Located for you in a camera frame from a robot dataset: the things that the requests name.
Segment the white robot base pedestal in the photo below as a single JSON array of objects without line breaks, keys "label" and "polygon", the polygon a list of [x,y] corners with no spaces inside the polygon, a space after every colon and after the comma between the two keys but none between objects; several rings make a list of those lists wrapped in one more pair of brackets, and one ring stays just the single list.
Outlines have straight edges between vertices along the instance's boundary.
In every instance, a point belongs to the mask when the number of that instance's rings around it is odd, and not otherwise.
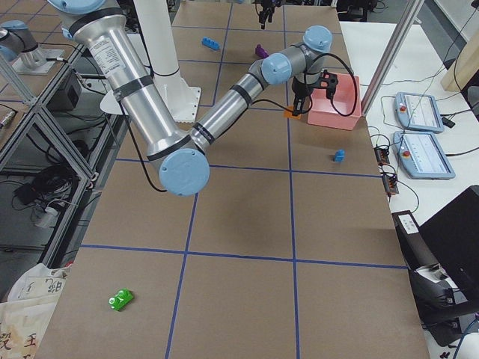
[{"label": "white robot base pedestal", "polygon": [[141,34],[128,38],[177,123],[196,119],[201,89],[190,87],[180,74],[166,1],[135,1]]}]

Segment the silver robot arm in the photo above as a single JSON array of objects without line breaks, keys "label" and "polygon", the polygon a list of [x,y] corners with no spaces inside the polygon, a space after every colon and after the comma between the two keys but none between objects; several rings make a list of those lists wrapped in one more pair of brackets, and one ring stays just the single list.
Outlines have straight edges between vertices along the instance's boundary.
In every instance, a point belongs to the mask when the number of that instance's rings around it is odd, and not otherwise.
[{"label": "silver robot arm", "polygon": [[269,86],[294,79],[307,89],[317,82],[331,31],[309,27],[303,40],[255,61],[248,72],[189,131],[180,129],[126,35],[126,17],[116,1],[51,1],[64,34],[86,46],[113,95],[147,142],[147,158],[166,191],[198,193],[210,177],[204,151],[249,109]]}]

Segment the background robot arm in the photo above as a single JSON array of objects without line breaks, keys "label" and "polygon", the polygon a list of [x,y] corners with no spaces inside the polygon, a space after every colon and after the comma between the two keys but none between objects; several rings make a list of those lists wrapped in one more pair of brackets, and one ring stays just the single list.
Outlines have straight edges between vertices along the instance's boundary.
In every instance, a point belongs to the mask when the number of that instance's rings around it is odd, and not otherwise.
[{"label": "background robot arm", "polygon": [[54,63],[63,58],[63,49],[44,49],[22,21],[1,24],[1,55],[23,75],[46,75]]}]

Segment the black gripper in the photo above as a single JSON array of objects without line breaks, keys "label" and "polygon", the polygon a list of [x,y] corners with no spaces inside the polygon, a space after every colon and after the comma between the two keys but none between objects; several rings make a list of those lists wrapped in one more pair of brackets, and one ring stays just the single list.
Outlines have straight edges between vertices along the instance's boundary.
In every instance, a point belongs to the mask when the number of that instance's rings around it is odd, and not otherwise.
[{"label": "black gripper", "polygon": [[272,22],[272,17],[275,13],[276,1],[274,0],[260,0],[257,1],[261,9],[257,12],[259,22]]},{"label": "black gripper", "polygon": [[293,115],[308,113],[311,110],[310,95],[320,84],[321,73],[307,74],[302,72],[293,78],[292,90],[295,94],[293,101]]}]

